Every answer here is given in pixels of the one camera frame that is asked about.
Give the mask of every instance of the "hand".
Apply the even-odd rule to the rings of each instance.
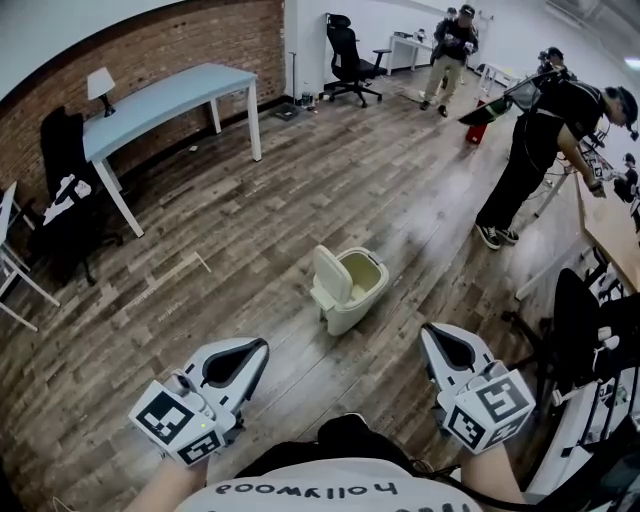
[[[590,176],[589,179],[585,178],[584,182],[586,183],[587,187],[589,187],[589,192],[593,194],[593,197],[607,197],[601,181],[595,179],[593,176]]]

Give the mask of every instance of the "small white table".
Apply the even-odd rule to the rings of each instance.
[[[396,46],[399,44],[403,44],[413,48],[413,61],[411,64],[411,71],[416,70],[418,53],[420,52],[420,50],[426,50],[429,52],[433,50],[433,47],[427,42],[421,43],[417,39],[413,38],[407,39],[406,37],[391,36],[391,53],[389,54],[389,58],[387,59],[387,75],[391,75],[391,71],[393,70],[393,56],[396,53]]]
[[[8,274],[5,274],[5,280],[0,286],[0,297],[7,291],[7,288],[11,285],[14,279],[20,276],[24,279],[34,290],[36,290],[40,295],[42,295],[45,299],[47,299],[51,304],[56,307],[60,307],[60,302],[54,299],[51,295],[45,292],[42,288],[40,288],[34,281],[32,281],[21,269],[18,265],[16,265],[11,258],[7,256],[7,254],[3,250],[3,245],[7,240],[7,232],[9,230],[9,221],[11,217],[11,208],[13,206],[13,197],[16,193],[17,183],[14,182],[4,193],[4,197],[2,198],[2,204],[0,207],[0,272],[5,274],[5,265],[11,270]],[[9,309],[2,302],[0,302],[0,309],[7,313],[8,315],[15,318],[18,322],[25,325],[32,331],[38,332],[38,328],[34,326],[32,323],[27,322],[20,315]]]
[[[521,80],[521,78],[510,68],[485,63],[482,75],[480,76],[480,82],[478,83],[479,94],[476,99],[485,100],[485,98],[491,98],[491,89],[493,88],[493,84],[498,81],[499,77],[502,77],[509,82],[507,87],[513,87]]]

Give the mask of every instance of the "person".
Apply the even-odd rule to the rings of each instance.
[[[633,203],[638,190],[638,172],[636,171],[636,159],[631,153],[624,156],[624,164],[627,172],[613,172],[613,189],[618,197],[625,203]]]
[[[559,80],[550,84],[532,109],[518,118],[509,164],[476,217],[476,228],[490,249],[499,249],[501,240],[511,244],[519,240],[511,228],[513,217],[542,183],[558,151],[582,174],[594,195],[604,194],[579,146],[603,115],[611,124],[626,125],[633,135],[638,105],[624,87],[599,90],[582,82]]]
[[[317,443],[274,446],[233,480],[205,487],[206,471],[206,460],[185,469],[165,458],[125,512],[482,510],[462,491],[417,478],[403,451],[354,413],[320,427]],[[502,444],[466,455],[462,482],[524,503]]]
[[[436,31],[433,34],[433,38],[434,38],[434,44],[433,44],[433,51],[431,52],[431,60],[429,62],[429,65],[431,67],[433,67],[434,63],[436,62],[436,48],[438,47],[437,45],[437,41],[435,41],[436,38],[436,34],[438,33],[438,30],[440,28],[440,25],[442,23],[445,23],[447,21],[454,21],[456,19],[456,17],[458,16],[458,10],[455,7],[449,7],[447,9],[447,14],[445,15],[444,19],[438,23],[438,26],[436,27]],[[442,78],[442,88],[446,89],[447,88],[447,82],[449,81],[449,71],[447,70],[447,72],[445,73],[444,77]]]
[[[552,46],[544,52],[540,52],[538,57],[540,59],[540,66],[538,67],[538,74],[548,73],[549,71],[560,71],[563,78],[567,80],[577,80],[574,75],[564,63],[564,54],[555,46]]]
[[[447,88],[440,100],[438,112],[447,117],[447,105],[451,101],[460,75],[469,55],[478,51],[478,36],[473,29],[475,9],[463,5],[455,20],[444,20],[436,28],[434,37],[438,43],[434,53],[435,60],[424,92],[424,101],[420,108],[426,110],[435,101],[440,82],[449,71]]]

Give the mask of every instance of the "wooden floor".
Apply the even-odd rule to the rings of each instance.
[[[544,195],[525,204],[516,247],[489,251],[473,222],[506,165],[515,114],[470,148],[453,118],[473,104],[476,78],[467,76],[445,121],[399,94],[427,73],[377,80],[384,101],[366,110],[347,95],[290,124],[263,114],[260,163],[241,123],[123,180],[146,234],[135,239],[113,214],[125,245],[95,255],[98,285],[79,272],[56,291],[60,309],[22,284],[14,290],[8,304],[41,327],[0,318],[0,448],[26,510],[50,510],[52,496],[82,512],[122,508],[159,461],[127,420],[132,404],[200,345],[235,335],[265,338],[271,359],[244,409],[248,430],[214,457],[210,482],[274,443],[312,439],[345,411],[436,468],[454,460],[458,447],[429,414],[420,325],[450,322],[507,362],[524,356],[527,343],[500,314],[549,312],[555,277],[522,304],[513,295],[566,249],[578,220],[572,183],[535,222]],[[393,282],[341,338],[316,322],[308,294],[320,243],[376,251]],[[34,273],[47,283],[43,269]],[[531,425],[511,443],[520,477],[543,431]]]

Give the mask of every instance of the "white wall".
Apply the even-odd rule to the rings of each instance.
[[[597,87],[623,85],[640,100],[640,88],[634,85],[639,82],[632,81],[624,63],[600,48],[596,38],[590,38],[588,33],[548,13],[544,0],[476,0],[469,3],[482,11],[484,19],[493,16],[480,39],[481,62],[510,67],[524,76],[536,70],[541,50],[557,46],[564,52],[569,68],[584,82]],[[286,27],[286,39],[298,53],[298,96],[303,91],[320,92],[325,83],[336,80],[328,66],[331,52],[326,37],[327,12],[345,14],[351,19],[352,28],[360,39],[360,57],[375,62],[373,50],[388,48],[394,31],[412,33],[424,28],[427,34],[433,33],[449,4],[457,5],[453,0],[286,0],[286,9],[295,6],[291,17],[295,23]],[[418,64],[428,60],[429,54],[424,52]],[[409,64],[408,50],[394,60],[397,67]],[[387,65],[386,58],[382,65]],[[617,164],[627,151],[640,157],[640,145],[631,141],[628,132],[611,127],[603,153]]]
[[[624,63],[602,50],[584,30],[545,11],[543,0],[480,0],[480,7],[484,16],[494,16],[481,41],[483,61],[531,73],[538,67],[540,51],[557,46],[580,80],[603,88],[622,85],[640,101],[640,88],[632,82]],[[605,143],[603,154],[614,165],[627,151],[640,156],[640,144],[629,138],[626,129],[612,126]]]
[[[331,51],[327,39],[326,14],[344,14],[351,19],[351,28],[360,39],[360,58],[375,62],[373,50],[389,48],[389,40],[395,31],[413,33],[424,28],[432,34],[442,20],[452,0],[286,0],[285,40],[286,51],[298,53],[297,95],[303,91],[319,92],[324,84],[337,79],[329,66]],[[421,52],[418,64],[427,64],[430,54]],[[411,64],[411,51],[400,47],[394,58],[394,67]],[[387,58],[382,66],[387,65]]]
[[[100,30],[182,0],[0,0],[0,99],[41,65]]]

